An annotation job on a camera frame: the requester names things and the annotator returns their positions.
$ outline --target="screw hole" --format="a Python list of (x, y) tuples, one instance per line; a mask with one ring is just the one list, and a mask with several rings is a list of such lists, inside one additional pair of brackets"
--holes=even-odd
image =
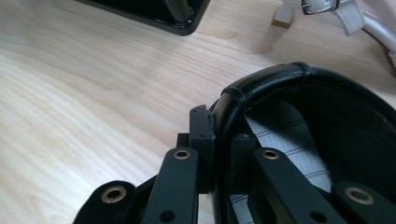
[(123, 186), (113, 186), (102, 193), (102, 202), (117, 203), (121, 201), (126, 195), (126, 189)]
[(121, 195), (121, 191), (119, 191), (118, 189), (114, 189), (107, 194), (107, 197), (110, 199), (114, 199), (119, 197), (120, 195)]
[(190, 156), (190, 152), (187, 150), (179, 150), (174, 153), (174, 157), (178, 160), (185, 160)]
[(355, 187), (347, 188), (346, 196), (356, 203), (361, 203), (361, 204), (374, 203), (374, 198), (371, 194), (369, 194), (365, 190), (358, 189)]
[(312, 219), (314, 219), (316, 222), (324, 223), (327, 222), (327, 218), (325, 215), (323, 215), (320, 212), (312, 211), (310, 213), (310, 216)]
[(160, 214), (160, 221), (164, 223), (171, 222), (175, 219), (175, 213), (172, 211), (164, 211)]
[(269, 160), (279, 159), (279, 155), (273, 150), (265, 150), (262, 155)]

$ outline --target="metal grommet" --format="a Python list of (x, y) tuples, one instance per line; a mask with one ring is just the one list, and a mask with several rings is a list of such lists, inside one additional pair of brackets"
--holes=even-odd
[(121, 185), (112, 186), (102, 194), (102, 202), (117, 203), (126, 196), (126, 189)]
[(186, 160), (189, 156), (191, 156), (191, 154), (187, 150), (179, 150), (174, 153), (174, 157), (178, 160)]
[(345, 191), (346, 196), (356, 203), (373, 204), (374, 198), (367, 191), (358, 189), (356, 187), (349, 187)]
[(279, 154), (277, 154), (275, 151), (267, 149), (265, 150), (262, 155), (267, 158), (268, 160), (277, 160), (279, 159)]

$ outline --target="black leather padding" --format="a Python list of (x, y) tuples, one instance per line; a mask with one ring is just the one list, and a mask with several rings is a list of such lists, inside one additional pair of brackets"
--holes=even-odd
[(292, 63), (235, 81), (213, 108), (217, 223), (232, 222), (227, 183), (235, 128), (245, 113), (273, 99), (290, 103), (303, 116), (333, 183), (359, 182), (396, 203), (396, 111), (354, 81)]

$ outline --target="light wood grain surface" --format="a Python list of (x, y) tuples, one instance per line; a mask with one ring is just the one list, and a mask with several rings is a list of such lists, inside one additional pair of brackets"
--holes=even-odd
[[(156, 175), (189, 111), (231, 82), (295, 61), (350, 77), (396, 107), (366, 33), (330, 13), (270, 25), (276, 0), (212, 0), (180, 37), (75, 1), (0, 0), (0, 223), (71, 223), (100, 185)], [(201, 196), (200, 223), (213, 223)]]

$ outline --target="metal buckle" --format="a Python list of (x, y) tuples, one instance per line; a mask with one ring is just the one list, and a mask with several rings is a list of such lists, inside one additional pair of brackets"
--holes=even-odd
[(306, 0), (301, 1), (301, 8), (303, 9), (303, 13), (305, 15), (314, 15), (314, 14), (318, 14), (318, 13), (322, 13), (322, 12), (333, 11), (333, 10), (336, 10), (339, 5), (340, 5), (340, 0), (335, 0), (334, 5), (324, 11), (310, 11), (309, 8), (311, 7), (311, 4), (308, 4), (306, 2)]

